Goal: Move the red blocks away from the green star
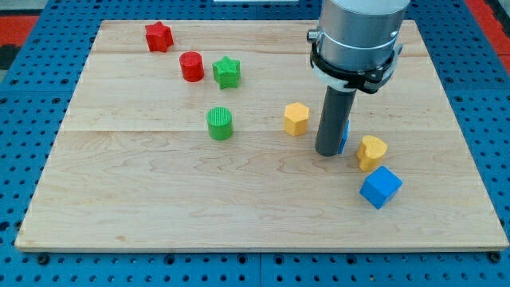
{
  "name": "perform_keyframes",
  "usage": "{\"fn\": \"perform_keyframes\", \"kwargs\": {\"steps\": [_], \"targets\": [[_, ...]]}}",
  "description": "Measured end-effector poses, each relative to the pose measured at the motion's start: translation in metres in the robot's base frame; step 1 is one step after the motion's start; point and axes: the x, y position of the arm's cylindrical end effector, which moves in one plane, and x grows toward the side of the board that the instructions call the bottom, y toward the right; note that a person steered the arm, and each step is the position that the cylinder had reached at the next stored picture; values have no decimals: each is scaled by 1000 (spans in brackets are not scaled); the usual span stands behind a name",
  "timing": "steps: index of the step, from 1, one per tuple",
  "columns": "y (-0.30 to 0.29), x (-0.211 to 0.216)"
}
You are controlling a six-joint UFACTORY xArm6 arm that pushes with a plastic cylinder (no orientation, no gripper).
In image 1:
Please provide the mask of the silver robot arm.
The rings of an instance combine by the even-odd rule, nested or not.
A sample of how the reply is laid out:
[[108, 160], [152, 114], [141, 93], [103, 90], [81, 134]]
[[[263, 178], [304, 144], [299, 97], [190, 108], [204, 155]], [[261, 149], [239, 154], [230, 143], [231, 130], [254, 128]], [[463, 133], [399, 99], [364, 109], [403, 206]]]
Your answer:
[[339, 92], [376, 93], [392, 77], [409, 0], [323, 0], [310, 29], [314, 73]]

